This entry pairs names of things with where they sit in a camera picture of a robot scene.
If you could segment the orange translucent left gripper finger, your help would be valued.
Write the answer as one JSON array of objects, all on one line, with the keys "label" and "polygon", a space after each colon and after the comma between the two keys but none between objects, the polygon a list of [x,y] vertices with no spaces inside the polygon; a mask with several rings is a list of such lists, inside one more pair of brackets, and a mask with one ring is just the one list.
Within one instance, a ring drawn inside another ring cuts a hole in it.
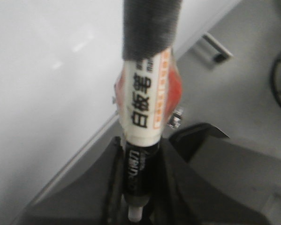
[{"label": "orange translucent left gripper finger", "polygon": [[168,92],[165,108],[165,117],[171,114],[179,104],[182,97],[182,80],[175,62],[171,62],[168,74]]}]

